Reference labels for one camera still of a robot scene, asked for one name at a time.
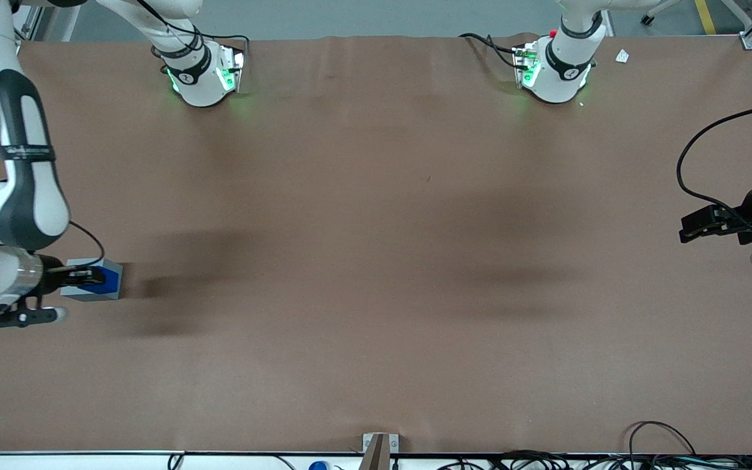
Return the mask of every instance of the brown table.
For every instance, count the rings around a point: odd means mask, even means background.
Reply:
[[[657,419],[752,452],[752,247],[678,243],[705,203],[674,176],[752,107],[738,39],[606,39],[562,105],[462,39],[253,46],[248,94],[192,109],[144,44],[25,45],[127,283],[0,330],[0,450],[621,451]],[[740,202],[752,116],[686,178]]]

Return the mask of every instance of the blue and gray box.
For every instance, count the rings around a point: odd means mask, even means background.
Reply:
[[[77,264],[86,264],[95,260],[94,258],[78,258],[66,260],[66,266]],[[79,287],[66,286],[60,289],[62,297],[74,298],[81,302],[96,302],[98,300],[117,300],[120,295],[120,281],[123,276],[123,266],[111,262],[108,259],[102,259],[93,265],[104,272],[106,280],[102,285],[84,285]]]

